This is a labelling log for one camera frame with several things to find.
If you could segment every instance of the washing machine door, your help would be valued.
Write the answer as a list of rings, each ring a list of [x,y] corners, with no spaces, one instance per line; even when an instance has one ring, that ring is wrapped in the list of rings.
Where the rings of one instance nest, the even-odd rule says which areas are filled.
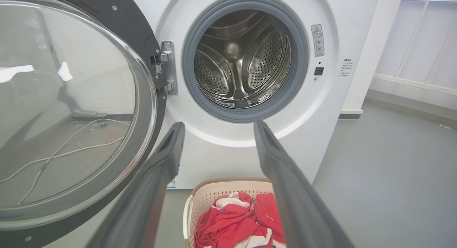
[[[168,54],[133,0],[0,0],[0,22],[0,243],[42,247],[147,165]]]

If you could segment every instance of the warning label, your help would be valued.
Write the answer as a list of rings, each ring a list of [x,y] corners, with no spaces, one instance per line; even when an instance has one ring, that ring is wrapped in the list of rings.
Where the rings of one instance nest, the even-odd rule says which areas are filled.
[[[311,32],[313,33],[313,40],[315,42],[315,56],[323,56],[323,33],[322,25],[312,25]]]
[[[176,188],[176,185],[175,185],[175,180],[171,180],[170,183],[168,183],[167,185],[167,189],[170,189],[170,188]]]
[[[340,76],[349,76],[352,71],[352,59],[344,59],[340,69]]]

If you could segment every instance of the gray floor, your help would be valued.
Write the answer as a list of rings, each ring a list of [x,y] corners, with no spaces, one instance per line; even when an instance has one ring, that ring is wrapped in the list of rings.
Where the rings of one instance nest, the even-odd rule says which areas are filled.
[[[363,110],[338,121],[313,184],[322,199],[356,247],[457,247],[457,131],[385,106]],[[190,192],[166,192],[155,247],[183,247]],[[47,248],[83,247],[100,218]]]

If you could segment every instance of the gray rubber gasket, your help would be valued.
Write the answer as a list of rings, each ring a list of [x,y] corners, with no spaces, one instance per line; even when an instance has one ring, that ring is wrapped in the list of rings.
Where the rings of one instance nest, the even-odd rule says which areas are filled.
[[[291,67],[281,88],[265,102],[251,108],[227,108],[213,102],[200,90],[194,74],[194,56],[201,37],[212,23],[230,12],[248,9],[266,12],[277,19],[273,20],[276,21],[275,27],[285,32],[290,41]],[[225,121],[249,123],[274,115],[295,97],[305,79],[308,56],[305,31],[294,13],[284,4],[277,0],[221,0],[207,9],[189,31],[184,43],[182,70],[187,88],[201,108]]]

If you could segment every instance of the red and white cloth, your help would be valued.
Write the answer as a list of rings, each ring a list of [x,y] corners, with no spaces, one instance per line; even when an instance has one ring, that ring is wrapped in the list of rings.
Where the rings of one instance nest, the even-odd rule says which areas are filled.
[[[216,199],[199,218],[194,248],[286,248],[273,194],[245,193]]]

